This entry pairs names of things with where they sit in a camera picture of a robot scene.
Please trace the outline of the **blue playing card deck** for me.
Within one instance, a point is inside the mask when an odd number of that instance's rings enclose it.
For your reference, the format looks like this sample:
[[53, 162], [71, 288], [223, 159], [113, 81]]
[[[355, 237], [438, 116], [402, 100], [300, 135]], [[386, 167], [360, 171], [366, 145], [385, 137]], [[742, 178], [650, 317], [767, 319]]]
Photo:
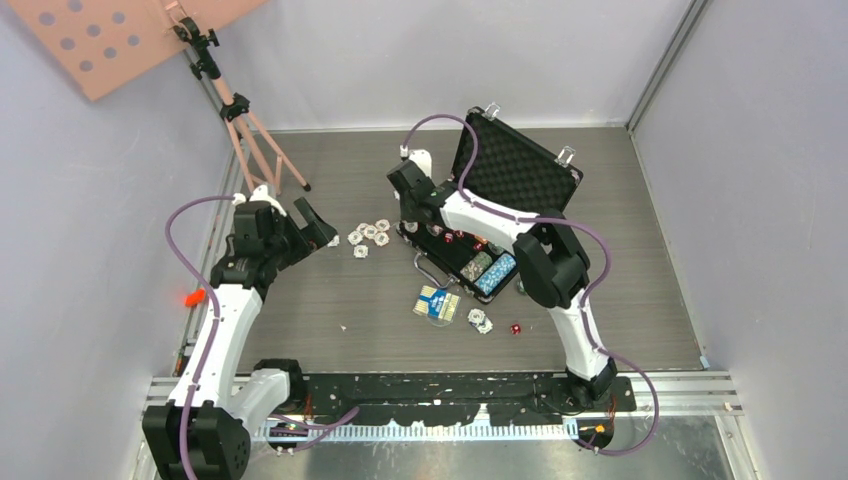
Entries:
[[450, 325], [461, 302], [461, 297], [446, 289], [423, 286], [413, 306], [413, 313], [426, 318], [436, 327]]

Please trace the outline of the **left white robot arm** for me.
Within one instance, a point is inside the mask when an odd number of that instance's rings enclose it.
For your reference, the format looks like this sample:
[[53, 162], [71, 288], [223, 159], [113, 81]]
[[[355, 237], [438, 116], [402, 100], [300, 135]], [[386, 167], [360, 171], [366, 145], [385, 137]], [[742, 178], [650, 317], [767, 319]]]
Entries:
[[284, 269], [327, 246], [337, 231], [300, 197], [298, 225], [267, 186], [250, 195], [221, 196], [232, 203], [232, 231], [208, 274], [187, 268], [207, 294], [198, 341], [176, 386], [161, 405], [148, 407], [142, 430], [162, 479], [240, 479], [252, 436], [275, 410], [298, 412], [308, 396], [298, 361], [259, 361], [240, 389], [233, 388], [248, 334], [270, 286]]

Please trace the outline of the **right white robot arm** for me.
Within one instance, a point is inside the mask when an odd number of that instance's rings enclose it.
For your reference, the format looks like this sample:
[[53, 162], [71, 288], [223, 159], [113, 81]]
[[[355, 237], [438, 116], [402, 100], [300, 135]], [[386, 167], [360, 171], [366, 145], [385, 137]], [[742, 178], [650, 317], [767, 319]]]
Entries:
[[563, 345], [563, 398], [580, 410], [605, 403], [618, 360], [600, 339], [589, 300], [599, 282], [589, 278], [590, 260], [576, 236], [582, 231], [595, 237], [596, 232], [554, 210], [514, 210], [471, 193], [462, 183], [436, 185], [409, 159], [387, 178], [399, 195], [402, 220], [478, 235], [514, 258], [527, 295], [547, 310]]

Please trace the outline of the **blue white chip lower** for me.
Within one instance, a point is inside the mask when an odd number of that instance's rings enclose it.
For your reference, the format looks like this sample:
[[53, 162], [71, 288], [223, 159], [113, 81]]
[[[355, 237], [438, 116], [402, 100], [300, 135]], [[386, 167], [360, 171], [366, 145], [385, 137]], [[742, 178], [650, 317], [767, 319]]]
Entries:
[[357, 259], [367, 258], [369, 255], [369, 248], [367, 245], [359, 244], [356, 245], [353, 249], [353, 256]]

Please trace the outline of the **black poker chip case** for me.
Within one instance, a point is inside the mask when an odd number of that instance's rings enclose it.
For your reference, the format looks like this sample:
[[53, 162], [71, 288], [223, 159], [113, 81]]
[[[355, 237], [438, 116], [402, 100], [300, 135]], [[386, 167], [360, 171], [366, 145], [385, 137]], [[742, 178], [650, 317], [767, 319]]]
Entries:
[[[464, 183], [465, 189], [486, 200], [507, 208], [546, 213], [564, 211], [583, 179], [579, 169], [497, 119], [498, 105], [487, 108], [475, 106], [468, 110], [468, 128], [460, 135], [451, 166], [450, 177], [442, 182]], [[403, 160], [412, 160], [432, 179], [429, 154], [423, 150], [406, 152]], [[484, 296], [475, 282], [464, 279], [460, 270], [475, 255], [473, 246], [483, 244], [494, 261], [504, 253], [503, 248], [460, 231], [449, 231], [439, 225], [419, 223], [416, 233], [404, 228], [401, 220], [399, 235], [419, 254], [455, 280], [466, 292], [483, 304], [490, 303], [517, 275], [517, 268], [489, 295]], [[451, 243], [443, 235], [453, 234]]]

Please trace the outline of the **grey camo chip stack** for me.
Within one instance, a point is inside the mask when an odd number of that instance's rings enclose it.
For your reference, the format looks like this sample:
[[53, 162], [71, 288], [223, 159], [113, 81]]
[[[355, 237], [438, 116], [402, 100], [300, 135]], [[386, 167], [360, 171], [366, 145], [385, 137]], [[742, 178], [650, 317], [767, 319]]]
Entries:
[[461, 268], [461, 276], [469, 282], [478, 280], [492, 265], [493, 258], [485, 251], [479, 251], [476, 255]]

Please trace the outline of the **light blue chip stack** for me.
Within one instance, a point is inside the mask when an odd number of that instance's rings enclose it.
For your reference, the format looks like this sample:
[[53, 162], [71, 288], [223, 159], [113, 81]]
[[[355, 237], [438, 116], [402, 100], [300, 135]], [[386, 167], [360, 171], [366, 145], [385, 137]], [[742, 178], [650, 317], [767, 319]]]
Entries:
[[515, 269], [516, 261], [508, 254], [499, 256], [475, 281], [475, 286], [484, 296], [489, 296]]

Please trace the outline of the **blue white chip pair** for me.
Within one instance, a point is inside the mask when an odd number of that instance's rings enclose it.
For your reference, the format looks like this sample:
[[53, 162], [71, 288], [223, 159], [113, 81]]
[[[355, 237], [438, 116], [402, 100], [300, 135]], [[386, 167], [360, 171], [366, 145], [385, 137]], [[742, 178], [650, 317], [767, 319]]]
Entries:
[[493, 329], [493, 323], [481, 309], [471, 309], [467, 315], [467, 320], [480, 334], [488, 334]]

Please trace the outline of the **pink music stand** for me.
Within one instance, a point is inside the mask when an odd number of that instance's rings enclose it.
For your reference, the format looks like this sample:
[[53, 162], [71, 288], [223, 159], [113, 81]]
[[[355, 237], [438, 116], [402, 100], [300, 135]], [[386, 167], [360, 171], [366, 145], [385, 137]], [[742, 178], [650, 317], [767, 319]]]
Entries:
[[310, 183], [252, 111], [229, 87], [212, 50], [220, 29], [260, 7], [258, 1], [12, 1], [9, 6], [91, 101], [99, 100], [170, 58], [190, 51], [199, 81], [220, 101], [219, 116], [238, 153], [249, 188], [281, 186], [284, 171]]

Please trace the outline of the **orange clip on rail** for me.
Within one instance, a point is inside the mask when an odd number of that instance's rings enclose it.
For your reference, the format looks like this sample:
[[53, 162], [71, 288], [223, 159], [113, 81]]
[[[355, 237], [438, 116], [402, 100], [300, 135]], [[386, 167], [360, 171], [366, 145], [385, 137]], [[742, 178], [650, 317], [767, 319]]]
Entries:
[[193, 308], [201, 305], [205, 299], [206, 291], [204, 289], [197, 289], [184, 297], [183, 304], [186, 308]]

